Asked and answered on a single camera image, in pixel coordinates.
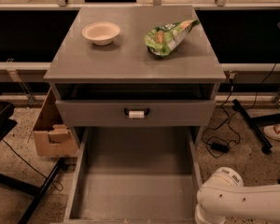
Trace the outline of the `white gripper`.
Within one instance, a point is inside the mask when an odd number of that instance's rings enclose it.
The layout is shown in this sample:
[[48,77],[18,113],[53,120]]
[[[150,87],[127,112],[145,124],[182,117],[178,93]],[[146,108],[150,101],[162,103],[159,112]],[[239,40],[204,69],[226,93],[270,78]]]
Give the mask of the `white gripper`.
[[206,212],[199,204],[195,207],[196,224],[224,224],[226,218]]

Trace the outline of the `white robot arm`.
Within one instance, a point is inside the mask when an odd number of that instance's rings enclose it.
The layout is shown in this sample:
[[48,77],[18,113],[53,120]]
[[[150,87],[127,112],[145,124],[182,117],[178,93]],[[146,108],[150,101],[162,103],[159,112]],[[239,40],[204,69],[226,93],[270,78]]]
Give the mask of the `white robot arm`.
[[224,224],[227,217],[254,218],[280,224],[280,184],[246,187],[240,175],[218,168],[199,188],[197,224]]

